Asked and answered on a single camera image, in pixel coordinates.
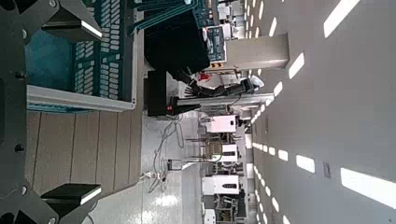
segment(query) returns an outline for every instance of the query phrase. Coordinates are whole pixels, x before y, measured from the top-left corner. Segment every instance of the ceiling light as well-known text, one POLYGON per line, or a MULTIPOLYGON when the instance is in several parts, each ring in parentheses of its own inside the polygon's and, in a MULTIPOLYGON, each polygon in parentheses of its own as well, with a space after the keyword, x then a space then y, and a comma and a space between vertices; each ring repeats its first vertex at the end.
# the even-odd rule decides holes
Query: ceiling light
POLYGON ((289 153, 284 150, 279 150, 277 152, 277 156, 282 160, 282 161, 288 161, 289 160, 289 153))
POLYGON ((265 187, 265 193, 267 193, 268 197, 271 197, 271 190, 268 188, 268 186, 265 187))
POLYGON ((268 223, 268 219, 267 219, 267 216, 265 215, 265 213, 262 213, 262 220, 264 220, 265 224, 268 223))
POLYGON ((274 147, 270 147, 270 148, 269 148, 269 151, 270 151, 270 155, 275 156, 276 151, 275 151, 275 148, 274 148, 274 147))
POLYGON ((330 16, 323 23, 324 37, 327 38, 344 20, 350 11, 359 3, 360 0, 341 0, 334 8, 330 16))
POLYGON ((315 161, 311 158, 297 155, 296 156, 297 166, 309 171, 311 173, 315 172, 315 161))
POLYGON ((396 184, 393 182, 341 168, 341 183, 348 189, 396 209, 396 184))
POLYGON ((290 222, 286 216, 283 216, 283 224, 290 224, 290 222))
POLYGON ((274 17, 273 22, 271 23, 270 36, 274 36, 276 25, 277 25, 277 21, 276 21, 276 17, 274 17))
POLYGON ((254 37, 258 38, 260 34, 260 28, 256 27, 256 34, 254 35, 254 37))
POLYGON ((289 68, 289 78, 292 79, 300 71, 300 69, 304 66, 304 64, 305 64, 305 57, 304 57, 304 53, 302 52, 297 57, 296 61, 294 61, 294 63, 289 68))
POLYGON ((260 9, 259 9, 259 20, 262 19, 262 13, 264 12, 264 1, 260 3, 260 9))
POLYGON ((279 82, 274 88, 274 96, 277 97, 283 90, 283 83, 279 82))
POLYGON ((266 106, 270 105, 271 103, 272 103, 272 100, 266 100, 266 101, 265 101, 265 105, 266 105, 266 106))
POLYGON ((277 203, 277 200, 275 199, 275 197, 273 198, 272 203, 273 203, 275 210, 277 212, 279 212, 279 204, 277 203))

